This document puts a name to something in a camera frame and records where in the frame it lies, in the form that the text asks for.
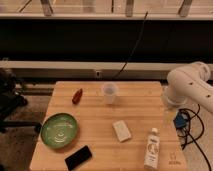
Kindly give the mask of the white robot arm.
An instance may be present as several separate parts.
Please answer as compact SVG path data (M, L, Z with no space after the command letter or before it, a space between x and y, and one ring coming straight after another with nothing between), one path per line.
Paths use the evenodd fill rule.
M213 114L213 86L207 83L210 76L210 68L203 62L193 62L171 70L167 75L168 86L162 93L164 105L178 108L187 99L192 99Z

